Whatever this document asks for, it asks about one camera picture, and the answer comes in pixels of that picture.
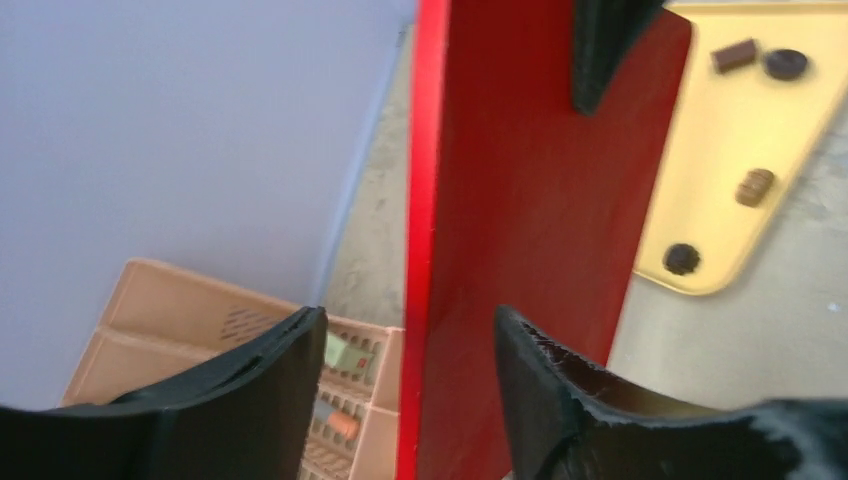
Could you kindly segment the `dark fluted chocolate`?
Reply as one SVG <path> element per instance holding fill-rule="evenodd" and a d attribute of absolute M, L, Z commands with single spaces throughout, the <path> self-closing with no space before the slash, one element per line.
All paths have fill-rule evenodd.
<path fill-rule="evenodd" d="M 674 275 L 685 276 L 693 273 L 698 268 L 700 261 L 700 253 L 694 246 L 676 243 L 665 251 L 663 266 Z"/>

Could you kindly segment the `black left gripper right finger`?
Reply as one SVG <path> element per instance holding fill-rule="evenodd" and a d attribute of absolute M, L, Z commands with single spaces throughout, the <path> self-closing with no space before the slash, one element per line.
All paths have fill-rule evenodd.
<path fill-rule="evenodd" d="M 777 399 L 735 410 L 630 382 L 515 309 L 494 315 L 495 361 L 518 479 L 843 479 L 847 403 Z"/>

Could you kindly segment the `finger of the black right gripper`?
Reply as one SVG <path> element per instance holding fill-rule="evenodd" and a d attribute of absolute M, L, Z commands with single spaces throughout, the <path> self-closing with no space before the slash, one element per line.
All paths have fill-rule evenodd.
<path fill-rule="evenodd" d="M 663 0 L 574 2 L 572 103 L 580 114 L 595 114 L 619 65 L 663 5 Z"/>

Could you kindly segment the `red lid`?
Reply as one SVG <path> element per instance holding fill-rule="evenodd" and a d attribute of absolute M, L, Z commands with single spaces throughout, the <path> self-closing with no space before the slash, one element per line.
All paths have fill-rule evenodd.
<path fill-rule="evenodd" d="M 494 313 L 609 357 L 692 24 L 660 10 L 596 113 L 572 104 L 571 1 L 423 1 L 413 64 L 396 475 L 510 467 Z"/>

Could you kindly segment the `brown rectangular chocolate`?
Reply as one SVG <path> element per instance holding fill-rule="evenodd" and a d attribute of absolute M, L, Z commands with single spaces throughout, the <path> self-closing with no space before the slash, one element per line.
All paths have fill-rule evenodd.
<path fill-rule="evenodd" d="M 755 63 L 758 55 L 759 47 L 757 41 L 749 38 L 714 50 L 711 53 L 711 59 L 715 72 L 726 74 Z"/>

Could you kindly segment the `green small carton box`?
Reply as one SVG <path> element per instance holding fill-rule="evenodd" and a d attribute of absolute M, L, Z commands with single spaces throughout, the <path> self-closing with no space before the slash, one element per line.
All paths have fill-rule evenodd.
<path fill-rule="evenodd" d="M 340 374 L 357 378 L 365 376 L 374 354 L 357 344 L 356 340 L 357 337 L 329 332 L 326 336 L 324 365 Z"/>

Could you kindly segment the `pink plastic desk organizer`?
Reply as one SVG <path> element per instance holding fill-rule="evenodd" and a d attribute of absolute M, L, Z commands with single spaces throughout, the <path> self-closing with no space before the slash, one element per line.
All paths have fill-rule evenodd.
<path fill-rule="evenodd" d="M 298 305 L 167 263 L 131 259 L 61 403 L 105 403 L 177 374 L 264 333 Z M 317 399 L 360 422 L 347 441 L 314 416 L 301 479 L 393 479 L 404 331 L 331 315 L 328 333 L 357 337 L 374 354 L 354 377 L 324 366 Z"/>

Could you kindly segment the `yellow tray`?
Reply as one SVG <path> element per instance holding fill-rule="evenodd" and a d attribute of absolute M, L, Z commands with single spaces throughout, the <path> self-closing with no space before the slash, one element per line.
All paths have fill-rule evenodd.
<path fill-rule="evenodd" d="M 847 94 L 847 5 L 843 1 L 674 3 L 693 40 L 634 270 L 687 295 L 715 293 L 744 268 Z M 761 62 L 718 74 L 711 53 L 749 38 L 761 52 L 789 48 L 809 59 L 794 81 Z M 745 174 L 775 182 L 756 208 L 736 202 Z M 694 246 L 698 268 L 663 266 L 673 244 Z"/>

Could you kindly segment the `brown ridged chocolate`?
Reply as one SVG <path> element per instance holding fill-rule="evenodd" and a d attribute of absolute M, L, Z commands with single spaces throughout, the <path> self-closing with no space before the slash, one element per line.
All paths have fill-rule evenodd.
<path fill-rule="evenodd" d="M 734 198 L 740 205 L 756 208 L 766 197 L 775 182 L 775 174 L 768 169 L 749 170 L 738 184 Z"/>

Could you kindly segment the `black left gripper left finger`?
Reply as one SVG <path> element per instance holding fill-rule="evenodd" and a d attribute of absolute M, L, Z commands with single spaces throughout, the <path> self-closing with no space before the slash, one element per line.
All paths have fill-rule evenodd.
<path fill-rule="evenodd" d="M 5 479 L 294 479 L 328 317 L 304 307 L 264 334 L 102 405 L 3 408 Z"/>

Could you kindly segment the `dark round chocolate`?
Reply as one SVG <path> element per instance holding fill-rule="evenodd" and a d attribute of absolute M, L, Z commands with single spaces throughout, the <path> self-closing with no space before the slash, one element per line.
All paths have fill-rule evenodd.
<path fill-rule="evenodd" d="M 776 80 L 797 80 L 806 73 L 808 67 L 808 57 L 794 49 L 775 49 L 764 57 L 766 74 Z"/>

